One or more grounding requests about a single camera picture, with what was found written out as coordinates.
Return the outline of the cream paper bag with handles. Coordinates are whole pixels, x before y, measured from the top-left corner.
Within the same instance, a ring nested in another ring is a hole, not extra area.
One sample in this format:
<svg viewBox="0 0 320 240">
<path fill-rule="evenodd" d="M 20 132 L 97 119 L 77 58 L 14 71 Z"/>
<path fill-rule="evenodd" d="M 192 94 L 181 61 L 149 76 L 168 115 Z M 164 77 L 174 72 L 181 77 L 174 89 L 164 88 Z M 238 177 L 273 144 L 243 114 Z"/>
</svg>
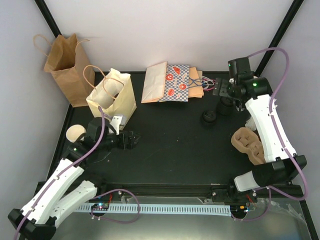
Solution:
<svg viewBox="0 0 320 240">
<path fill-rule="evenodd" d="M 122 117 L 119 129 L 123 130 L 137 108 L 131 75 L 111 68 L 108 74 L 102 73 L 102 80 L 94 86 L 86 97 L 86 102 L 94 117 L 100 117 L 102 108 L 106 118 Z"/>
</svg>

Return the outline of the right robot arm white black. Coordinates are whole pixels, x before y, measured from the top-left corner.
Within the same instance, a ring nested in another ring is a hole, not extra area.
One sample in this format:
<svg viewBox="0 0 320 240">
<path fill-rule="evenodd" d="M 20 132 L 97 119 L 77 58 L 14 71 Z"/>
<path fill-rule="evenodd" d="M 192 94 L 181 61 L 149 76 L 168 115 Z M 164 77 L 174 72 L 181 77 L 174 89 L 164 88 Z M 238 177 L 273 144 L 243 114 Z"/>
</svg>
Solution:
<svg viewBox="0 0 320 240">
<path fill-rule="evenodd" d="M 255 166 L 253 170 L 234 178 L 228 187 L 228 198 L 240 201 L 246 191 L 262 188 L 274 189 L 285 197 L 289 194 L 275 188 L 274 185 L 289 181 L 299 175 L 306 183 L 302 172 L 307 164 L 304 155 L 297 155 L 289 142 L 280 122 L 275 105 L 275 92 L 265 77 L 254 77 L 248 57 L 228 61 L 229 80 L 217 93 L 221 97 L 240 101 L 250 113 L 259 134 L 265 163 Z"/>
</svg>

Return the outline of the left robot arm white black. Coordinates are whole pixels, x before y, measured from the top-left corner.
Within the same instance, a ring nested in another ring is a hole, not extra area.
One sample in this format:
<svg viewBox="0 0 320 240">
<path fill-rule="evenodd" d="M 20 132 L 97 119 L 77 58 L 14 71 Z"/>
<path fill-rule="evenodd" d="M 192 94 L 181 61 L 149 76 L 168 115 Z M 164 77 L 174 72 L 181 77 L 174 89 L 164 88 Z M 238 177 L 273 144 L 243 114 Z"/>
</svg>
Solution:
<svg viewBox="0 0 320 240">
<path fill-rule="evenodd" d="M 66 131 L 71 144 L 55 171 L 24 207 L 14 208 L 8 214 L 15 228 L 15 240 L 18 236 L 27 240 L 50 240 L 59 225 L 82 204 L 119 192 L 108 190 L 105 179 L 97 175 L 86 177 L 70 193 L 67 190 L 90 164 L 106 158 L 112 149 L 136 147 L 141 136 L 121 130 L 121 121 L 121 116 L 114 116 L 111 121 L 96 117 L 87 127 L 75 124 Z"/>
</svg>

